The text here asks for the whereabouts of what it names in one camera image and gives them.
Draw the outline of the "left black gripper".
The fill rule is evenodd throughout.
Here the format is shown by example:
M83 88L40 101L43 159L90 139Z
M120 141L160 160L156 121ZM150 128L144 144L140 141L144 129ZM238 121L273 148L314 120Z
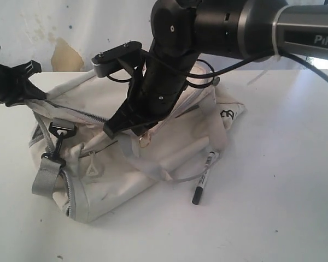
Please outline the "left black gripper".
M34 60L15 67L0 64L0 104L16 106L24 104L26 100L46 100L46 93L30 80L17 80L18 77L29 79L41 72L41 64Z

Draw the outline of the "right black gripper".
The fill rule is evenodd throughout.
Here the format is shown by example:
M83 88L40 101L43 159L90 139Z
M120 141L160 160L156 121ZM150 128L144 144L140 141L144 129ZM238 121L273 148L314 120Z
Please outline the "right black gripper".
M130 130L141 136L157 125L157 120L166 118L182 93L186 76L195 64L199 53L173 57L149 51L145 54L146 72L136 85L128 101L125 100L116 113L104 123L103 131L108 136Z

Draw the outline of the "right silver black robot arm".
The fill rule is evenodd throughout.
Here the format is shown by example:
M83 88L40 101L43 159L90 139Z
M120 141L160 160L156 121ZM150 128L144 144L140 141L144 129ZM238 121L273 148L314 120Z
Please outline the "right silver black robot arm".
M104 124L111 138L141 135L165 119L188 85L199 55L231 57L238 65L281 55L328 60L328 5L286 1L157 1L149 51L131 41L105 53L112 74L131 74L125 101Z

